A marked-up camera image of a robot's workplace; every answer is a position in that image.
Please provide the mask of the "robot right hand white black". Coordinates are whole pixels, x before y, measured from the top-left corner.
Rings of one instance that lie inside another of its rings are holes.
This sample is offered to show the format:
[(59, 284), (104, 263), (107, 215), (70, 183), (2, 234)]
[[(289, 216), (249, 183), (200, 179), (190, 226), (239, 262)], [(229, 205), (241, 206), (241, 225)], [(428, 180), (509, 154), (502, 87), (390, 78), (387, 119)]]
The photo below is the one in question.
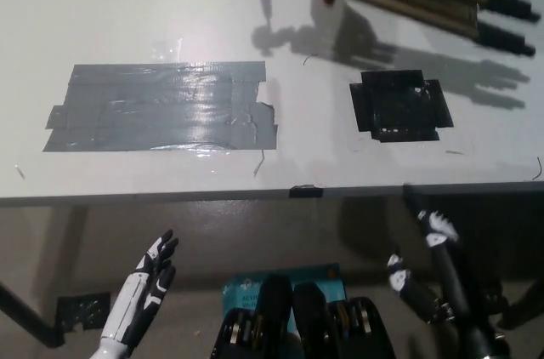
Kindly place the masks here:
[(453, 224), (443, 214), (427, 209), (416, 212), (416, 222), (431, 252), (443, 295), (439, 297), (430, 288), (419, 283), (405, 266), (398, 250), (391, 253), (387, 262), (390, 287), (427, 323), (470, 317), (470, 298), (453, 254), (459, 240)]

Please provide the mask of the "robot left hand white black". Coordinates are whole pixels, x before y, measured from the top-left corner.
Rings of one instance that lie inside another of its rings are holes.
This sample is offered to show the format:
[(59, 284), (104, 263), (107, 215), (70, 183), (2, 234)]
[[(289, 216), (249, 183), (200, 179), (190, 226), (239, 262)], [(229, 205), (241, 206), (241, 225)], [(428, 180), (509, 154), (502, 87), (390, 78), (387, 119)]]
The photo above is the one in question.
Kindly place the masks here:
[(129, 358), (138, 347), (173, 283), (176, 268), (171, 257), (178, 244), (168, 230), (144, 253), (117, 295), (95, 358)]

